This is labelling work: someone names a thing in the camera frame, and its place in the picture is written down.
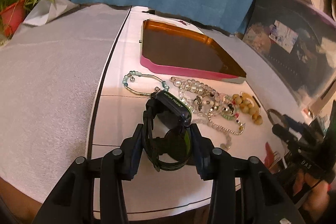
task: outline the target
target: white pearl bead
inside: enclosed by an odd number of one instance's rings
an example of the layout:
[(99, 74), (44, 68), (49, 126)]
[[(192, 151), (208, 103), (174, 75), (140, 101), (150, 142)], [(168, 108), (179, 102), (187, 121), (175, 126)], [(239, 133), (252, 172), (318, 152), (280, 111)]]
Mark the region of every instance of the white pearl bead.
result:
[(179, 87), (181, 84), (182, 84), (182, 81), (181, 81), (181, 80), (176, 80), (176, 81), (174, 82), (174, 86), (177, 86), (177, 87)]
[(195, 93), (196, 90), (197, 90), (197, 87), (194, 86), (194, 85), (190, 88), (190, 92), (192, 92), (192, 93)]

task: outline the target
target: blue beaded bracelet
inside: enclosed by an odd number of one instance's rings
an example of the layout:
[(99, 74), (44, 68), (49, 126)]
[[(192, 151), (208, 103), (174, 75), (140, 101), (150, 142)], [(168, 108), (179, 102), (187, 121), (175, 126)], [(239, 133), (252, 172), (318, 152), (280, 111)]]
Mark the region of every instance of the blue beaded bracelet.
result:
[[(133, 89), (131, 89), (131, 88), (128, 87), (127, 81), (128, 81), (129, 78), (130, 78), (130, 81), (132, 83), (135, 82), (134, 75), (139, 76), (139, 77), (153, 78), (153, 79), (161, 82), (163, 90), (165, 90), (165, 91), (169, 90), (169, 86), (167, 85), (166, 81), (161, 80), (160, 78), (156, 77), (155, 75), (144, 75), (144, 74), (142, 74), (142, 73), (140, 73), (138, 71), (130, 70), (130, 72), (124, 76), (122, 83), (123, 83), (125, 89), (127, 89), (128, 91), (130, 91), (131, 93), (133, 93), (135, 95), (150, 96), (151, 94), (150, 93), (144, 93), (144, 92), (138, 92), (138, 91), (135, 91), (135, 90), (133, 90)], [(161, 89), (159, 87), (155, 87), (154, 88), (155, 92), (158, 92), (160, 90)]]

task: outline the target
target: red flower pot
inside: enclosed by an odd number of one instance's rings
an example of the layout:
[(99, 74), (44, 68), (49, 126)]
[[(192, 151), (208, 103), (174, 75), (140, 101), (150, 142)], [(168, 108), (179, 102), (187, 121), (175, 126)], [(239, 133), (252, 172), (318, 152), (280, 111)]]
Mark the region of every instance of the red flower pot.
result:
[(24, 3), (25, 0), (19, 0), (0, 12), (5, 36), (9, 37), (11, 34), (14, 34), (20, 23), (25, 19)]

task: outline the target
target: white table surface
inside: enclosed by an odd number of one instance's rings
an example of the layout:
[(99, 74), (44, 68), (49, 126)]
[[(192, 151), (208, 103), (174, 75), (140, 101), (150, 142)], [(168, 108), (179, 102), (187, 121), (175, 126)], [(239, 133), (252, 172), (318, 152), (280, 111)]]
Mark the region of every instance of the white table surface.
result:
[[(142, 22), (147, 19), (174, 23), (182, 28), (201, 32), (195, 26), (185, 26), (172, 19), (142, 13), (144, 7), (133, 7), (125, 23), (110, 61), (95, 121), (92, 145), (92, 159), (104, 156), (107, 152), (119, 147), (123, 139), (131, 137), (138, 123), (142, 123), (142, 113), (148, 98), (136, 96), (127, 91), (122, 85), (122, 79), (130, 70), (152, 74), (140, 65), (140, 37)], [(177, 88), (170, 82), (172, 75), (157, 75), (165, 80), (173, 95), (177, 96)], [(215, 80), (198, 79), (219, 92), (234, 94), (247, 92), (255, 95), (250, 86), (243, 84), (225, 83)], [(160, 83), (147, 78), (136, 78), (129, 83), (134, 90), (152, 92)], [(261, 110), (264, 123), (257, 126), (252, 123), (248, 114), (241, 114), (240, 120), (246, 122), (242, 135), (231, 136), (232, 147), (228, 151), (232, 156), (247, 159), (255, 155), (264, 161), (266, 157), (265, 143), (268, 142), (273, 151), (284, 153), (280, 140), (272, 134), (271, 123), (264, 109)], [(223, 118), (215, 117), (214, 122), (227, 128), (237, 130), (237, 124)], [(222, 133), (203, 124), (199, 124), (201, 134), (212, 140), (214, 146), (224, 143)], [(166, 133), (164, 126), (156, 119), (154, 135), (163, 137)], [(129, 220), (145, 220), (175, 215), (187, 210), (204, 206), (210, 202), (212, 181), (202, 181), (194, 166), (184, 166), (182, 169), (167, 172), (156, 172), (152, 163), (143, 154), (137, 175), (131, 182), (123, 181), (126, 209)], [(100, 217), (99, 179), (95, 181), (94, 215)]]

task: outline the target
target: table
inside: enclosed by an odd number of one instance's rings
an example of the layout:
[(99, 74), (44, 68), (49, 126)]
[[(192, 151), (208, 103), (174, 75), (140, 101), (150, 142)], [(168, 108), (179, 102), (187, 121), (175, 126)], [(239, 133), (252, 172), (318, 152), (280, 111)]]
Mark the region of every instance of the table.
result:
[[(142, 22), (152, 19), (201, 32), (193, 25), (185, 25), (178, 20), (142, 13), (144, 10), (148, 10), (148, 8), (133, 7), (131, 9), (109, 63), (95, 120), (92, 159), (102, 157), (114, 148), (119, 147), (123, 139), (133, 135), (136, 125), (142, 123), (142, 113), (145, 110), (148, 98), (136, 96), (122, 85), (122, 78), (130, 70), (152, 74), (147, 68), (142, 67), (139, 61)], [(169, 80), (172, 75), (157, 76), (165, 80), (170, 86), (169, 92), (177, 96), (177, 88)], [(246, 82), (239, 85), (214, 80), (197, 80), (212, 86), (219, 92), (234, 94), (243, 91), (256, 96)], [(136, 81), (131, 83), (130, 86), (137, 91), (152, 92), (154, 87), (159, 84), (153, 79), (137, 77)], [(273, 151), (283, 155), (283, 146), (280, 140), (272, 134), (272, 125), (268, 121), (264, 109), (261, 110), (261, 115), (264, 123), (257, 126), (252, 123), (249, 115), (241, 114), (240, 120), (246, 122), (246, 128), (242, 135), (231, 136), (232, 147), (228, 152), (232, 156), (247, 159), (249, 156), (255, 155), (263, 161), (266, 157), (266, 142), (270, 144)], [(223, 118), (215, 117), (214, 122), (237, 130), (237, 125), (234, 122), (226, 121)], [(199, 124), (199, 129), (201, 134), (210, 138), (217, 147), (226, 141), (222, 133), (206, 125)], [(166, 131), (164, 126), (156, 119), (154, 136), (163, 137)], [(236, 179), (237, 187), (239, 187), (239, 183), (240, 180)], [(144, 153), (137, 175), (130, 182), (123, 181), (129, 220), (165, 217), (204, 206), (210, 203), (211, 188), (212, 181), (202, 181), (194, 166), (186, 165), (174, 172), (162, 170), (156, 172)], [(100, 218), (99, 179), (95, 180), (93, 207), (95, 218)]]

